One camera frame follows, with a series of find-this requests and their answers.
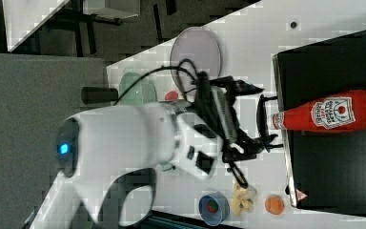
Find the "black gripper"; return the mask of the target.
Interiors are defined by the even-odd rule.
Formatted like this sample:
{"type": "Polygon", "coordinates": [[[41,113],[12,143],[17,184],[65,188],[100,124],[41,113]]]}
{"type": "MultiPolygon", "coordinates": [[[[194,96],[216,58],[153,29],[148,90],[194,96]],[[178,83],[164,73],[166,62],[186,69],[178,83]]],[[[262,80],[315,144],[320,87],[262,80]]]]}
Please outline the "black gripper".
{"type": "Polygon", "coordinates": [[[240,129],[234,103],[241,95],[260,94],[264,91],[254,84],[225,76],[211,80],[205,72],[197,74],[193,106],[206,124],[222,140],[222,160],[234,162],[250,160],[264,150],[270,152],[278,145],[273,141],[276,134],[250,138],[240,129]]]}

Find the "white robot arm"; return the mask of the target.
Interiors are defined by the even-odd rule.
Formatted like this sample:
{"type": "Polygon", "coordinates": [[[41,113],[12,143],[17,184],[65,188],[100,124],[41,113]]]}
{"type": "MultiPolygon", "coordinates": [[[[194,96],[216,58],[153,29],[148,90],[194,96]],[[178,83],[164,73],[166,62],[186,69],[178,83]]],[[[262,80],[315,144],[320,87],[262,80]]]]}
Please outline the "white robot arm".
{"type": "Polygon", "coordinates": [[[193,101],[118,103],[74,114],[58,129],[58,173],[29,229],[70,229],[85,207],[94,229],[124,229],[128,196],[147,187],[156,193],[155,168],[171,164],[198,179],[219,163],[233,165],[266,150],[271,138],[250,138],[234,113],[236,99],[261,88],[231,76],[193,77],[193,101]]]}

